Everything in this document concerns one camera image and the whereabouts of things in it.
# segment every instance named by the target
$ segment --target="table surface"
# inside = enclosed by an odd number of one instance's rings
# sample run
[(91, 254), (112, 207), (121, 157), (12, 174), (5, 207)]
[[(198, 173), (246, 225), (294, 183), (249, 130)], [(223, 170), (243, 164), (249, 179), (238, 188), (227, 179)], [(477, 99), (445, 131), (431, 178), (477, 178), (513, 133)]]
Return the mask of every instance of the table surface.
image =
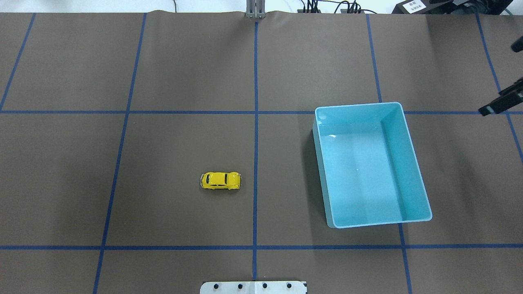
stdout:
[[(0, 292), (521, 293), (523, 17), (0, 16)], [(318, 106), (399, 101), (434, 218), (330, 229)], [(238, 171), (208, 191), (207, 171)]]

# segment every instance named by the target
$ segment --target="plastic bin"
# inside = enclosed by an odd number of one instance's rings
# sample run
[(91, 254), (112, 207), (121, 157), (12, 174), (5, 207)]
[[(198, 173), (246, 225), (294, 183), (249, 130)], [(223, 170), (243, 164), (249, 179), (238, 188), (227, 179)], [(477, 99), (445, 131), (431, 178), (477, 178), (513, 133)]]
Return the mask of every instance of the plastic bin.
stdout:
[(401, 104), (319, 107), (315, 116), (312, 131), (329, 227), (432, 218)]

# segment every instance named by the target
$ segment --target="white label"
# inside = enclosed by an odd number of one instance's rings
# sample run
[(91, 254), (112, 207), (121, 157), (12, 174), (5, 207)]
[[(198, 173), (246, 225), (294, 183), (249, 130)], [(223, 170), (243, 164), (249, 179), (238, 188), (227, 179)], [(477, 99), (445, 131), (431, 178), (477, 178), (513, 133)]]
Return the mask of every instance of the white label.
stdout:
[(305, 281), (206, 282), (200, 294), (307, 294)]
[(423, 4), (422, 0), (410, 1), (409, 3), (403, 4), (403, 7), (405, 7), (408, 13), (415, 13), (416, 11), (427, 8), (427, 6)]

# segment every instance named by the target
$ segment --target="yellow toy car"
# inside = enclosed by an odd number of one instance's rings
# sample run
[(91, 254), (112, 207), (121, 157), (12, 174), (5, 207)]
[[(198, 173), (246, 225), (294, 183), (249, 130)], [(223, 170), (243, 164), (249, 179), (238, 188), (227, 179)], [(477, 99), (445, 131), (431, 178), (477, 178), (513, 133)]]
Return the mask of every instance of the yellow toy car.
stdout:
[(242, 175), (237, 172), (215, 173), (208, 172), (201, 175), (200, 186), (205, 189), (239, 189), (242, 185)]

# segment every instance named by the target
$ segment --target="blue tape line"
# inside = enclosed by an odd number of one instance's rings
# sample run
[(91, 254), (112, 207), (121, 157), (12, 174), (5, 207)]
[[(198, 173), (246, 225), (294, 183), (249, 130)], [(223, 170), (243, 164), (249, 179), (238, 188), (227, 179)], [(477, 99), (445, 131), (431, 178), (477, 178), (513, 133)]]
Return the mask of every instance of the blue tape line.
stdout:
[(485, 54), (487, 56), (488, 65), (490, 66), (492, 75), (494, 76), (494, 81), (496, 82), (497, 91), (500, 92), (501, 87), (499, 86), (496, 71), (494, 70), (494, 65), (492, 64), (492, 60), (490, 59), (490, 54), (488, 53), (487, 43), (485, 41), (485, 35), (483, 35), (483, 28), (481, 26), (480, 15), (477, 13), (476, 13), (476, 22), (477, 22), (477, 27), (480, 30), (481, 41), (483, 42), (483, 49), (485, 50)]
[(268, 111), (258, 111), (261, 115), (313, 115), (314, 110), (305, 110), (305, 111), (293, 111), (293, 110), (268, 110)]
[(11, 83), (13, 82), (13, 77), (15, 77), (16, 68), (18, 68), (18, 62), (20, 62), (20, 58), (22, 57), (22, 53), (24, 52), (24, 48), (26, 46), (27, 39), (29, 38), (29, 33), (31, 33), (32, 25), (35, 22), (35, 17), (36, 17), (36, 13), (33, 13), (33, 16), (31, 17), (31, 21), (29, 22), (29, 26), (27, 27), (26, 36), (24, 37), (24, 40), (22, 41), (22, 46), (20, 47), (20, 50), (18, 51), (18, 56), (16, 56), (15, 65), (13, 65), (13, 70), (11, 71), (11, 75), (9, 76), (7, 85), (5, 86), (4, 95), (2, 96), (2, 101), (0, 101), (0, 110), (4, 107), (5, 99), (7, 98), (7, 93), (9, 93), (9, 88), (11, 87)]
[(102, 236), (101, 241), (101, 249), (100, 249), (100, 256), (98, 258), (98, 267), (96, 269), (96, 276), (95, 276), (95, 283), (93, 287), (93, 294), (96, 294), (98, 291), (98, 283), (100, 281), (100, 273), (101, 273), (101, 266), (104, 261), (104, 250), (105, 250), (105, 244), (107, 242), (107, 232), (109, 231), (109, 222), (111, 220), (111, 212), (112, 212), (112, 204), (115, 199), (115, 190), (116, 190), (116, 183), (118, 180), (118, 172), (120, 170), (120, 161), (122, 158), (122, 150), (123, 150), (123, 143), (126, 138), (126, 130), (127, 130), (127, 122), (129, 121), (129, 112), (131, 110), (131, 102), (132, 102), (132, 94), (134, 91), (134, 81), (136, 80), (136, 73), (138, 71), (138, 62), (140, 60), (140, 51), (142, 49), (142, 41), (143, 41), (143, 32), (145, 30), (145, 21), (147, 20), (147, 13), (143, 14), (142, 19), (142, 28), (140, 31), (140, 38), (138, 40), (138, 48), (136, 52), (136, 58), (134, 60), (134, 69), (132, 74), (132, 80), (131, 80), (131, 87), (129, 88), (129, 98), (127, 99), (127, 108), (126, 108), (126, 116), (123, 120), (123, 127), (122, 127), (122, 135), (120, 137), (120, 145), (118, 147), (118, 156), (116, 157), (116, 167), (115, 167), (115, 175), (112, 179), (112, 187), (111, 187), (111, 195), (109, 197), (109, 205), (107, 206), (107, 214), (105, 218), (105, 226), (104, 226), (104, 234)]
[(403, 266), (405, 267), (405, 278), (407, 281), (408, 294), (412, 294), (411, 271), (408, 269), (407, 249), (405, 246), (405, 235), (403, 233), (403, 225), (399, 223), (397, 224), (397, 227), (400, 231), (400, 242), (402, 247), (401, 251), (403, 255)]
[(406, 115), (480, 115), (479, 111), (404, 111)]
[[(0, 110), (0, 114), (126, 114), (126, 110)], [(130, 114), (200, 114), (200, 115), (313, 115), (314, 110), (130, 110)], [(478, 111), (406, 110), (406, 115), (479, 115)], [(505, 114), (523, 115), (523, 111)]]
[(210, 246), (105, 246), (105, 250), (252, 250), (251, 245)]
[(514, 129), (514, 125), (512, 124), (512, 119), (510, 118), (509, 114), (505, 114), (507, 116), (508, 125), (510, 126), (510, 131), (512, 132), (512, 137), (514, 138), (514, 141), (516, 142), (516, 148), (519, 153), (519, 159), (521, 159), (521, 162), (523, 163), (523, 152), (521, 151), (521, 146), (519, 145), (519, 139), (518, 135), (516, 134), (516, 129)]
[[(405, 244), (405, 245), (257, 245), (257, 250), (399, 250), (399, 249), (523, 248), (520, 243), (493, 244)], [(101, 246), (0, 245), (0, 250), (100, 250)], [(112, 251), (148, 250), (252, 250), (252, 245), (195, 246), (105, 246)]]
[(0, 245), (0, 250), (100, 250), (101, 246)]
[(463, 248), (523, 248), (523, 244), (420, 244), (405, 245), (406, 249), (463, 249)]
[(3, 114), (125, 114), (125, 110), (2, 110)]
[(367, 19), (367, 30), (369, 31), (370, 54), (372, 55), (372, 66), (374, 66), (374, 79), (376, 80), (376, 90), (378, 91), (378, 102), (381, 103), (383, 101), (381, 100), (380, 79), (378, 78), (378, 66), (376, 65), (376, 55), (374, 54), (374, 42), (372, 41), (370, 19), (368, 14), (365, 14), (365, 17)]
[(401, 249), (401, 245), (258, 245), (258, 250), (379, 250)]
[(131, 114), (198, 114), (198, 115), (253, 115), (249, 110), (131, 110)]
[(254, 189), (253, 189), (253, 280), (257, 278), (258, 244), (258, 22), (254, 23)]

